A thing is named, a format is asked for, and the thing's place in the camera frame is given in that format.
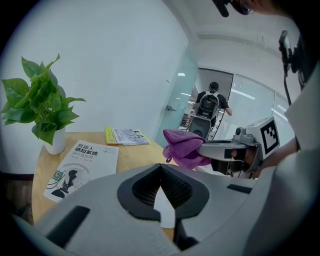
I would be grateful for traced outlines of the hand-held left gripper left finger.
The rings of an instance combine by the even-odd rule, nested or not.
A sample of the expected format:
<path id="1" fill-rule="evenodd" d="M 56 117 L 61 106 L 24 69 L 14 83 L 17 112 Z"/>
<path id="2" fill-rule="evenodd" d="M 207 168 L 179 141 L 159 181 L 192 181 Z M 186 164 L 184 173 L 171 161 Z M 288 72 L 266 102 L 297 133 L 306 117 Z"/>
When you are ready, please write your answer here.
<path id="1" fill-rule="evenodd" d="M 35 224 L 47 237 L 76 206 L 89 209 L 88 215 L 65 246 L 79 256 L 171 256 L 177 247 L 158 221 L 141 220 L 119 203 L 118 187 L 142 173 L 146 166 L 92 180 L 66 196 Z"/>

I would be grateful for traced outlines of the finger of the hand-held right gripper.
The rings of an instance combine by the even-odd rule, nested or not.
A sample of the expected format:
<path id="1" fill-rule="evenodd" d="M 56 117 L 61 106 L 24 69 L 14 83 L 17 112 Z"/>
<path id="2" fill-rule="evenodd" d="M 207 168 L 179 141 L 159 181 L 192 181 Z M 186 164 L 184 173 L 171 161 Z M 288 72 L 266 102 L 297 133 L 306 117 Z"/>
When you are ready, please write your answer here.
<path id="1" fill-rule="evenodd" d="M 242 142 L 233 139 L 207 140 L 196 151 L 214 160 L 243 160 L 249 149 L 256 150 L 258 142 Z"/>

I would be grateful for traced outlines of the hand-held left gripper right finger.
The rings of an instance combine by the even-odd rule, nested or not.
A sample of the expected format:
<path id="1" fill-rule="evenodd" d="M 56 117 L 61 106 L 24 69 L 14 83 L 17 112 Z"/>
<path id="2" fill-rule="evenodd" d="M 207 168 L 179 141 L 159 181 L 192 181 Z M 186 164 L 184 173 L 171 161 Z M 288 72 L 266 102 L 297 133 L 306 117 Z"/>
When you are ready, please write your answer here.
<path id="1" fill-rule="evenodd" d="M 271 204 L 275 169 L 257 180 L 160 167 L 175 206 L 175 240 L 167 253 L 269 253 L 281 243 Z"/>

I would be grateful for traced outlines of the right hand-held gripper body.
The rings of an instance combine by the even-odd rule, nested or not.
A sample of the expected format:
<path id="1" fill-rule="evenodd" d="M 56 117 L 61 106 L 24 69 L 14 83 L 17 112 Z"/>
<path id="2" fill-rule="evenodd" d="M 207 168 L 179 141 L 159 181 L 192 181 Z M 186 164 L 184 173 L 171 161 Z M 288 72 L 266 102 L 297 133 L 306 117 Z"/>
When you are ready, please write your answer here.
<path id="1" fill-rule="evenodd" d="M 267 117 L 258 120 L 246 127 L 237 127 L 235 134 L 230 140 L 240 142 L 257 142 L 254 161 L 247 171 L 233 170 L 232 162 L 234 159 L 212 159 L 211 167 L 214 171 L 224 175 L 249 174 L 249 177 L 260 171 L 264 160 L 271 155 L 279 146 L 280 139 L 274 117 Z"/>

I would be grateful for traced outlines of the purple cloth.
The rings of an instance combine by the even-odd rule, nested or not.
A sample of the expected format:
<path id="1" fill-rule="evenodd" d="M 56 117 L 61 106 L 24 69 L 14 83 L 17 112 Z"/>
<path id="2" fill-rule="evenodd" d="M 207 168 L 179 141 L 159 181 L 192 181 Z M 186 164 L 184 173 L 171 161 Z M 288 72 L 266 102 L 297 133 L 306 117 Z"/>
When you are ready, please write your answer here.
<path id="1" fill-rule="evenodd" d="M 162 152 L 167 163 L 173 159 L 178 166 L 188 170 L 211 163 L 210 158 L 197 152 L 197 149 L 206 142 L 199 135 L 177 129 L 164 129 L 163 135 L 168 143 Z"/>

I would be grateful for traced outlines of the person's right forearm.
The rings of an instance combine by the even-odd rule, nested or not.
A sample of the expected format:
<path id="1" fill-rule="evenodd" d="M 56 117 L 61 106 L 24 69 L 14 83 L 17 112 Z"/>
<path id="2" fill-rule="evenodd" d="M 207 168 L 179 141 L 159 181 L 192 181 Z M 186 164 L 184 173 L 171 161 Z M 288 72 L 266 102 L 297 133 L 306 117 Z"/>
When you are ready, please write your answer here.
<path id="1" fill-rule="evenodd" d="M 297 138 L 291 139 L 288 143 L 285 145 L 277 148 L 271 155 L 269 155 L 263 162 L 263 165 L 261 167 L 261 171 L 263 169 L 277 166 L 283 159 L 285 159 L 287 156 L 298 152 L 300 149 L 299 142 L 297 141 Z"/>

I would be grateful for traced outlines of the person's right hand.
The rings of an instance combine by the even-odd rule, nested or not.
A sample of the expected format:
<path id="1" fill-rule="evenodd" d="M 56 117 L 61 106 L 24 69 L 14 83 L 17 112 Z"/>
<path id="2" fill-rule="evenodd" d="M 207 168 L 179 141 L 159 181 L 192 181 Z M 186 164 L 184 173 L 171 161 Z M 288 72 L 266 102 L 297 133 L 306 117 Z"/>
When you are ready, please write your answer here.
<path id="1" fill-rule="evenodd" d="M 231 156 L 234 159 L 231 163 L 234 171 L 247 171 L 255 159 L 255 151 L 252 148 L 233 149 Z"/>

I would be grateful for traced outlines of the grey office chair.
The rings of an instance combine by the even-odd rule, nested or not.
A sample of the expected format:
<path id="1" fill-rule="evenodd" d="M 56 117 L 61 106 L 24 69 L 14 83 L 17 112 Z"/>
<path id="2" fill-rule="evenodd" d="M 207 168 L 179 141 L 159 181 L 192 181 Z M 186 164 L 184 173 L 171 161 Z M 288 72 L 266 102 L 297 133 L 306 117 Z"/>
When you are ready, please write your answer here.
<path id="1" fill-rule="evenodd" d="M 192 119 L 188 131 L 202 137 L 205 140 L 209 140 L 211 132 L 216 124 L 216 120 L 216 117 L 209 121 L 207 119 L 201 119 L 198 116 L 195 116 Z"/>

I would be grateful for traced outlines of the white paperback book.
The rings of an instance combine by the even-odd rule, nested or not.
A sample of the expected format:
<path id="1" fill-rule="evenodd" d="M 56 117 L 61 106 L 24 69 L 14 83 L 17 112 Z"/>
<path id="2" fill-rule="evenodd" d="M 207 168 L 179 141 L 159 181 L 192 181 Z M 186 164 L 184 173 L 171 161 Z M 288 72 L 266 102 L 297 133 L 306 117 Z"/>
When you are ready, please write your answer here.
<path id="1" fill-rule="evenodd" d="M 43 195 L 57 203 L 86 183 L 115 174 L 118 154 L 116 146 L 79 140 L 56 168 Z"/>

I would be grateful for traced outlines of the frosted glass door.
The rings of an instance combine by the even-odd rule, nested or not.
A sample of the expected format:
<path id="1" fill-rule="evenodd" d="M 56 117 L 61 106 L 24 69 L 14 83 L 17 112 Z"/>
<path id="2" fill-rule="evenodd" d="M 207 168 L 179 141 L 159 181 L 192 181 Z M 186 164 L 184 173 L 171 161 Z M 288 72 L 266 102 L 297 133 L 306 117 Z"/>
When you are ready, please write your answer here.
<path id="1" fill-rule="evenodd" d="M 165 148 L 168 144 L 163 135 L 163 130 L 177 130 L 180 127 L 185 110 L 190 105 L 189 100 L 195 86 L 198 69 L 199 66 L 194 53 L 194 47 L 189 43 L 174 74 L 173 87 L 168 102 L 164 106 L 163 117 L 155 137 L 155 142 L 162 148 Z M 167 105 L 173 107 L 175 111 L 166 111 Z"/>

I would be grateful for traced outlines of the yellow-edged book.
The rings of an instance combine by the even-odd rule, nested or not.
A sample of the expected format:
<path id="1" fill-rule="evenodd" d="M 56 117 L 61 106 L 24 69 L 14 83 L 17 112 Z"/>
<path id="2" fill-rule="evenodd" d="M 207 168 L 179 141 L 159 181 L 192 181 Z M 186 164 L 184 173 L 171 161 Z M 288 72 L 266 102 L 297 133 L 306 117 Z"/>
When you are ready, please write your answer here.
<path id="1" fill-rule="evenodd" d="M 104 131 L 108 146 L 140 146 L 151 143 L 140 129 L 118 129 L 106 126 Z"/>

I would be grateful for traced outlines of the black chest-mounted device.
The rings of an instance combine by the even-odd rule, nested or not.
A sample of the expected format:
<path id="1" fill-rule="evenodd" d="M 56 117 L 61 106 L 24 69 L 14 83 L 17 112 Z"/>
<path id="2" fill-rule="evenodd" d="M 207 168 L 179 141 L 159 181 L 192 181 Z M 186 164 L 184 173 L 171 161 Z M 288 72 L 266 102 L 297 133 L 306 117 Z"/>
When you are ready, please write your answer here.
<path id="1" fill-rule="evenodd" d="M 281 52 L 281 59 L 283 65 L 283 84 L 287 97 L 288 105 L 292 104 L 291 97 L 287 86 L 288 72 L 291 70 L 294 74 L 297 73 L 300 89 L 302 90 L 306 85 L 311 75 L 311 68 L 309 67 L 309 60 L 303 46 L 302 39 L 299 37 L 297 45 L 292 50 L 287 30 L 282 30 L 278 40 L 279 51 Z"/>

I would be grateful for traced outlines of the green potted plant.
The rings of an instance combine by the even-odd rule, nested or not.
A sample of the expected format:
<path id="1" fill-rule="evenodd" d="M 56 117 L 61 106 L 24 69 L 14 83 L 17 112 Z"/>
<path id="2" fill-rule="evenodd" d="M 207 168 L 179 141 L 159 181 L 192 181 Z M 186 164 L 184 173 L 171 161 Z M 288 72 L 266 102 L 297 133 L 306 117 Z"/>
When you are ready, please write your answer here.
<path id="1" fill-rule="evenodd" d="M 2 119 L 5 125 L 34 123 L 32 133 L 49 154 L 58 155 L 65 150 L 66 126 L 78 118 L 70 104 L 84 99 L 66 96 L 52 72 L 53 61 L 45 65 L 22 58 L 21 64 L 30 82 L 2 80 L 6 97 Z"/>

